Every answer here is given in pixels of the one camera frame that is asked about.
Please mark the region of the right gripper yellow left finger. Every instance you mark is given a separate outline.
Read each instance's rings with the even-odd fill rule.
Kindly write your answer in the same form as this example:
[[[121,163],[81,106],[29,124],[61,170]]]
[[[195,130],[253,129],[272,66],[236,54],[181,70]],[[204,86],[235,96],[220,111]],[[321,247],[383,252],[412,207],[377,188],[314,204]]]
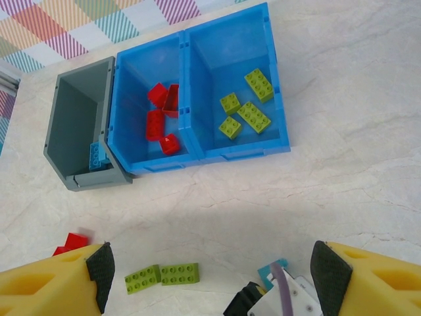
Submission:
[[[102,315],[114,273],[108,242],[3,271],[1,314]]]

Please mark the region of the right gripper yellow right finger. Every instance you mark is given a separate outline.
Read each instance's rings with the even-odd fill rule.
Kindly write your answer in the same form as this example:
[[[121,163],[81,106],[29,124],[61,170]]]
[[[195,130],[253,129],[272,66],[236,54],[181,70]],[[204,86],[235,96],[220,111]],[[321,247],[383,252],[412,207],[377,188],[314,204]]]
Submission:
[[[318,240],[310,273],[324,315],[420,314],[417,264]]]

